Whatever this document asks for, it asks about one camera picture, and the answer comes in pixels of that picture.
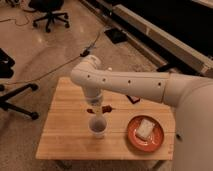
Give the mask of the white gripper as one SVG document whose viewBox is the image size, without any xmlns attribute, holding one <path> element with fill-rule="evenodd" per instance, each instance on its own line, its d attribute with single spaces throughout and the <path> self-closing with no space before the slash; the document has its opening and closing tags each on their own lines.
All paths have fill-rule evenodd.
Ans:
<svg viewBox="0 0 213 171">
<path fill-rule="evenodd" d="M 96 97 L 86 97 L 86 102 L 88 105 L 92 106 L 92 111 L 95 115 L 103 115 L 103 109 L 101 106 L 102 101 L 103 101 L 102 94 L 100 94 Z"/>
</svg>

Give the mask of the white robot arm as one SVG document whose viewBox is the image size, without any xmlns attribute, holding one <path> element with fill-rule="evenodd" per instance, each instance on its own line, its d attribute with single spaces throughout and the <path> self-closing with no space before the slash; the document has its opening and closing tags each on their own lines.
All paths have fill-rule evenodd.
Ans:
<svg viewBox="0 0 213 171">
<path fill-rule="evenodd" d="M 103 70 L 94 55 L 71 70 L 88 104 L 102 102 L 104 90 L 163 103 L 174 109 L 172 171 L 213 171 L 213 78 L 167 72 Z"/>
</svg>

